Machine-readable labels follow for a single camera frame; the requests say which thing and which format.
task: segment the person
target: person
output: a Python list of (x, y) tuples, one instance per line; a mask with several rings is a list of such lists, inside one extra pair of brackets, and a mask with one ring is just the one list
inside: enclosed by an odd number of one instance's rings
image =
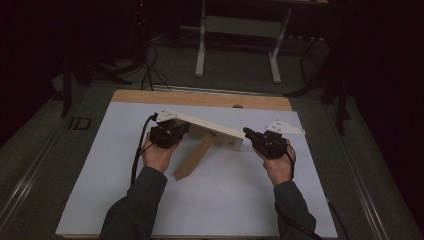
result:
[[(142, 150), (143, 168), (127, 195), (108, 210), (99, 236), (101, 240), (150, 239), (158, 204), (164, 192), (167, 178), (163, 174), (169, 166), (174, 150), (180, 142), (169, 149), (152, 144), (147, 134)], [(294, 221), (311, 231), (316, 220), (309, 213), (305, 200), (292, 179), (292, 165), (283, 155), (279, 159), (267, 159), (255, 150), (263, 160), (263, 166), (274, 185), (275, 207), (278, 213), (278, 230), (282, 239), (312, 239), (309, 235), (288, 224)], [(288, 154), (295, 158), (291, 147)]]

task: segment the person's left hand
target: person's left hand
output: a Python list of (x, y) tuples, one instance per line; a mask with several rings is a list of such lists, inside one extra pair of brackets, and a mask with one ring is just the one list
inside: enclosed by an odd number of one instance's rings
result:
[[(150, 132), (147, 133), (146, 141), (144, 142), (141, 151), (152, 145), (149, 138)], [(169, 149), (160, 148), (156, 144), (153, 144), (142, 154), (144, 166), (154, 168), (159, 172), (164, 173), (166, 169), (168, 169), (172, 153), (180, 145), (180, 143), (181, 141), (174, 144), (174, 146)]]

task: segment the gray sleeve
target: gray sleeve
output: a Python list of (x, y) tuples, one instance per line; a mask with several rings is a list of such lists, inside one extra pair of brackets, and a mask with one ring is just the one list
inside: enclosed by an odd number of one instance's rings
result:
[(150, 239), (167, 181), (161, 172), (143, 167), (127, 196), (108, 210), (99, 239)]
[(295, 223), (314, 231), (316, 220), (308, 211), (302, 193), (293, 181), (283, 182), (274, 187), (275, 208), (278, 213), (278, 230), (281, 239), (313, 239), (288, 223)]

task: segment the white table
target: white table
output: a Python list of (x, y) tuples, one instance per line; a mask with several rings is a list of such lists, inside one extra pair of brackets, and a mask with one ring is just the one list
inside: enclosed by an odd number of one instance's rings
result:
[[(227, 127), (263, 131), (277, 118), (301, 129), (296, 112), (152, 103), (111, 102), (85, 165), (63, 212), (56, 234), (97, 237), (109, 207), (126, 194), (133, 156), (149, 115), (172, 109)], [(295, 146), (294, 181), (317, 219), (316, 233), (337, 237), (304, 135), (286, 134)], [(213, 146), (194, 172), (176, 181), (173, 172), (200, 139), (186, 135), (165, 175), (153, 237), (278, 236), (272, 184), (249, 140), (240, 152)]]

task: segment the light wood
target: light wood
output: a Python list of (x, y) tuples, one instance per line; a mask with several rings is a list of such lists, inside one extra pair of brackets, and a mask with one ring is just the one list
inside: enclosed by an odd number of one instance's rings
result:
[(242, 94), (160, 92), (141, 90), (117, 90), (112, 102), (176, 104), (187, 106), (229, 107), (241, 105), (247, 109), (292, 111), (284, 97), (253, 96)]
[(184, 113), (175, 112), (171, 110), (164, 110), (167, 113), (173, 113), (179, 124), (189, 123), (189, 133), (203, 138), (207, 133), (212, 133), (216, 136), (216, 142), (229, 147), (233, 150), (240, 150), (241, 144), (244, 140), (245, 133), (233, 128), (209, 122), (197, 117), (193, 117)]
[(209, 132), (206, 133), (200, 144), (191, 153), (190, 157), (188, 157), (175, 171), (175, 179), (177, 181), (190, 176), (209, 148), (215, 143), (215, 139), (216, 136), (214, 134)]

